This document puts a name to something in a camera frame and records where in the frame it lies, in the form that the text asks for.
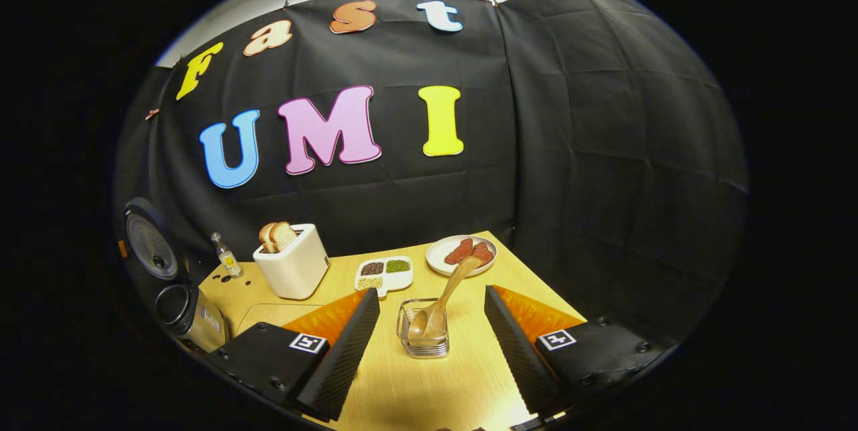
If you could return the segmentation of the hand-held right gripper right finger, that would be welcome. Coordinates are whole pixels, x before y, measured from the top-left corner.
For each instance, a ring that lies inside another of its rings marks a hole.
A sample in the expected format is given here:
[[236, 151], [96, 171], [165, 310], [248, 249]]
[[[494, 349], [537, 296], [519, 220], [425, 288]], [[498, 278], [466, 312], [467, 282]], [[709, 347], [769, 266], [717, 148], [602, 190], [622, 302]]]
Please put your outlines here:
[[662, 345], [615, 319], [583, 321], [499, 285], [485, 288], [484, 312], [533, 414], [591, 407], [664, 355]]

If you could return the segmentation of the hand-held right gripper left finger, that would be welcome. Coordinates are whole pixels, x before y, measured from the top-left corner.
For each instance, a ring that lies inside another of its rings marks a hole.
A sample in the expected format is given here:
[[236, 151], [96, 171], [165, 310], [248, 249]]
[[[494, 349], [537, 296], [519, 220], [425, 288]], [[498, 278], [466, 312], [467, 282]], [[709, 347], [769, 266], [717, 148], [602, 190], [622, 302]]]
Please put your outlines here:
[[257, 322], [208, 364], [273, 406], [336, 421], [379, 315], [376, 288], [365, 288], [285, 325]]

